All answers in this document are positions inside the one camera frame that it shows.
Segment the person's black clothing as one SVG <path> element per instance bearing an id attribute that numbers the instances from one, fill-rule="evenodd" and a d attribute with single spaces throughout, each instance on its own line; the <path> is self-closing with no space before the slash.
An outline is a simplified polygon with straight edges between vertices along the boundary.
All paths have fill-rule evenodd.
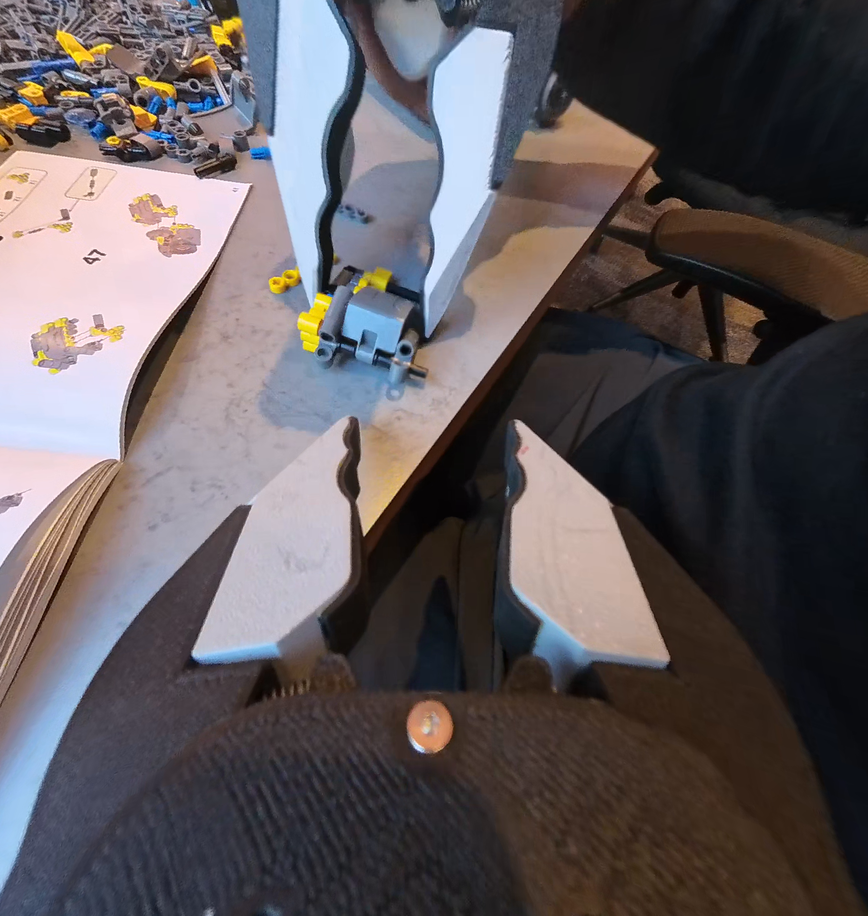
<path id="1" fill-rule="evenodd" d="M 868 314 L 761 365 L 551 310 L 350 655 L 370 689 L 474 690 L 519 419 L 724 612 L 788 706 L 868 909 Z"/>

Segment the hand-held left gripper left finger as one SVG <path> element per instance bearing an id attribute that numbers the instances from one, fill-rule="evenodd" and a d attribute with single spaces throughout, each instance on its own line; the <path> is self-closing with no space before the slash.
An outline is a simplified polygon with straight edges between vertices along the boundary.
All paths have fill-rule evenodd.
<path id="1" fill-rule="evenodd" d="M 311 668 L 360 578 L 360 425 L 344 417 L 249 503 L 191 650 L 200 665 Z"/>

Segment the instruction booklet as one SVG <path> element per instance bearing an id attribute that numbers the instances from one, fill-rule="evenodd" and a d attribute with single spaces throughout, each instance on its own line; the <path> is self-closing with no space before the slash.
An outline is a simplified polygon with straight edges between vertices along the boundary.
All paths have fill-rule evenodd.
<path id="1" fill-rule="evenodd" d="M 0 165 L 0 705 L 124 462 L 139 369 L 249 188 L 30 151 Z"/>

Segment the grey and yellow brick assembly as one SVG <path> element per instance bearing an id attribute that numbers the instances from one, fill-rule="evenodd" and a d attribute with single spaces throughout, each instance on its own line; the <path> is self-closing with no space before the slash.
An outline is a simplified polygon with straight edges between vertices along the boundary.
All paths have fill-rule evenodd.
<path id="1" fill-rule="evenodd" d="M 299 315 L 298 331 L 303 350 L 323 368 L 350 358 L 384 369 L 391 386 L 428 376 L 416 361 L 424 338 L 419 297 L 386 269 L 342 269 Z"/>

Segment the black office chair base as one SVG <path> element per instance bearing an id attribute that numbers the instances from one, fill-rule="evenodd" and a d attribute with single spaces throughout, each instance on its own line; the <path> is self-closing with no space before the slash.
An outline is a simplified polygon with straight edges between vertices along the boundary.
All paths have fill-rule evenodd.
<path id="1" fill-rule="evenodd" d="M 534 115 L 535 124 L 539 127 L 554 126 L 561 118 L 561 115 L 569 108 L 572 101 L 573 97 L 560 77 L 555 72 L 550 72 L 539 97 Z M 653 233 L 614 224 L 613 218 L 619 212 L 623 203 L 633 196 L 636 182 L 643 177 L 648 169 L 649 165 L 646 165 L 638 170 L 637 177 L 632 180 L 631 184 L 612 204 L 610 210 L 601 218 L 598 227 L 588 238 L 587 249 L 589 253 L 598 252 L 602 242 L 607 238 L 646 253 Z M 705 331 L 712 351 L 712 360 L 724 362 L 727 356 L 724 293 L 703 281 L 691 279 L 686 272 L 666 268 L 657 269 L 655 273 L 635 281 L 598 302 L 585 306 L 583 310 L 585 312 L 607 310 L 649 295 L 652 292 L 668 288 L 671 289 L 671 295 L 677 299 L 684 298 L 693 288 L 697 288 Z"/>

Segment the grey desk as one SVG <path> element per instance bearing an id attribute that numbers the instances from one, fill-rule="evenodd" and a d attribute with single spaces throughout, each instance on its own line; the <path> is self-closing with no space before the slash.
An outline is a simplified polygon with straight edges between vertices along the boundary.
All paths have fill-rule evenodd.
<path id="1" fill-rule="evenodd" d="M 294 263 L 271 165 L 240 166 L 253 185 L 243 213 L 1 704 L 0 887 L 73 710 L 158 588 L 344 415 L 362 425 L 363 529 L 382 532 L 394 501 L 654 154 L 578 103 L 553 129 L 527 132 L 424 349 L 428 381 L 400 396 L 385 393 L 378 369 L 320 369 L 303 353 L 295 320 L 305 294 L 268 291 L 270 274 Z"/>

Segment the pile of small building bricks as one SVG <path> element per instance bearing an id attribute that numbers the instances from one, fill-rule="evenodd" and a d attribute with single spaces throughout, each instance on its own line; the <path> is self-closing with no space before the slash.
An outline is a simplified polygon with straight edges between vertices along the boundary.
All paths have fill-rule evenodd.
<path id="1" fill-rule="evenodd" d="M 0 153 L 87 135 L 197 177 L 268 160 L 242 2 L 0 1 Z"/>

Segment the person's right forearm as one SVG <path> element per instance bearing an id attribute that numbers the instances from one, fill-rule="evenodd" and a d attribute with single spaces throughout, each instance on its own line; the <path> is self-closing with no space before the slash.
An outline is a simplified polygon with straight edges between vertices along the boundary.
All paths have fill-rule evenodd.
<path id="1" fill-rule="evenodd" d="M 868 220 L 868 1 L 566 2 L 554 64 L 664 181 Z"/>

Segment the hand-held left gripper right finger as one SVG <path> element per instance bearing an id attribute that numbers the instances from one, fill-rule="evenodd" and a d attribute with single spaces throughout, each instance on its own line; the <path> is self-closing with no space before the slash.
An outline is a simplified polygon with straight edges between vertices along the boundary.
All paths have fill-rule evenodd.
<path id="1" fill-rule="evenodd" d="M 665 670 L 670 655 L 611 503 L 521 420 L 506 432 L 496 634 L 565 692 L 591 665 Z"/>

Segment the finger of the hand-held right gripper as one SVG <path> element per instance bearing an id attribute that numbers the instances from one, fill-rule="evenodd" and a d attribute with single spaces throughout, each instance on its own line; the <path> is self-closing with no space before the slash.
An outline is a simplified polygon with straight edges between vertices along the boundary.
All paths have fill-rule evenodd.
<path id="1" fill-rule="evenodd" d="M 428 82 L 440 170 L 422 289 L 427 338 L 447 311 L 495 202 L 492 171 L 514 42 L 502 29 L 465 29 Z"/>
<path id="2" fill-rule="evenodd" d="M 330 280 L 341 155 L 359 103 L 364 60 L 335 2 L 278 3 L 273 166 L 294 257 L 309 296 Z"/>

